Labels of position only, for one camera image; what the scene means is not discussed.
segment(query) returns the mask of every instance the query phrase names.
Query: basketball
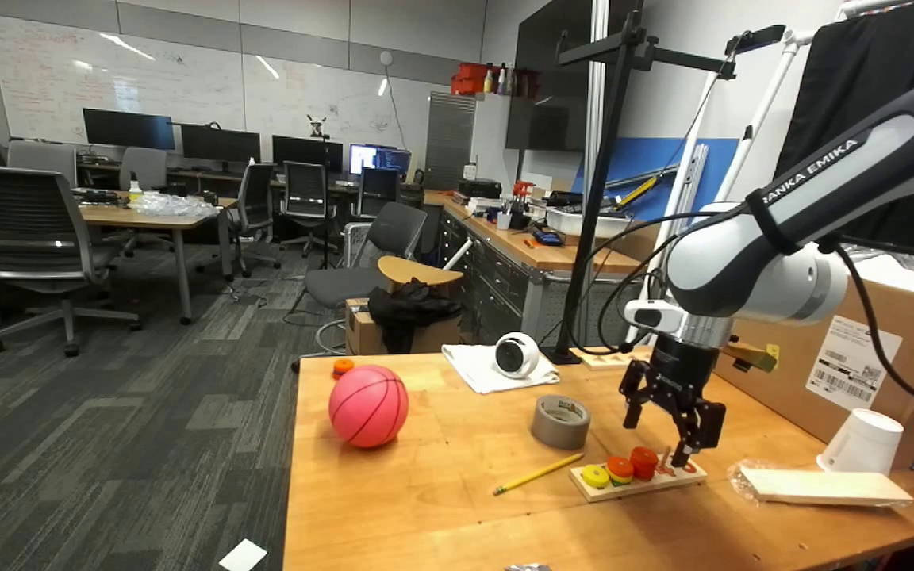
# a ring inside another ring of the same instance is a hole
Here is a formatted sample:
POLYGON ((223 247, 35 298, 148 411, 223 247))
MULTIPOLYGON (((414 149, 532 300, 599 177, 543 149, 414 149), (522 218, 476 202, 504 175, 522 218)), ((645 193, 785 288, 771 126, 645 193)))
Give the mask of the basketball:
POLYGON ((405 423, 405 388, 391 367, 358 365, 331 395, 333 436, 349 447, 385 447, 405 423))

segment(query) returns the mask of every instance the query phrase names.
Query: yellow pencil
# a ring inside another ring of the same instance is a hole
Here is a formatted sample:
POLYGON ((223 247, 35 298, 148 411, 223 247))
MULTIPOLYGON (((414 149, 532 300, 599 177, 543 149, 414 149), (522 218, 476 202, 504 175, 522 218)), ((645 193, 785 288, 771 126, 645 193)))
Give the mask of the yellow pencil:
POLYGON ((514 483, 509 483, 509 484, 499 484, 491 496, 504 496, 504 492, 511 492, 511 488, 519 488, 519 484, 527 484, 527 483, 532 483, 532 478, 538 478, 538 477, 545 477, 545 472, 556 472, 556 469, 563 469, 563 466, 578 462, 580 457, 585 457, 585 453, 565 457, 565 460, 558 460, 558 462, 551 462, 551 466, 543 466, 543 469, 535 469, 535 472, 530 472, 530 477, 519 477, 519 478, 514 478, 514 483))

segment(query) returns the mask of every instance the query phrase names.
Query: gray carpet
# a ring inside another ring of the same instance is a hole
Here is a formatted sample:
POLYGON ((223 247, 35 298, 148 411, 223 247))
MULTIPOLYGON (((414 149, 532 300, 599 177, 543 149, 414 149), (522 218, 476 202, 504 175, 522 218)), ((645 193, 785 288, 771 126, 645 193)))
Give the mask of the gray carpet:
POLYGON ((252 538, 279 569, 290 362, 315 352, 304 259, 225 286, 191 247, 200 319, 176 323, 170 253, 120 262, 115 308, 143 330, 82 323, 62 359, 48 327, 0 352, 0 569, 220 569, 252 538))

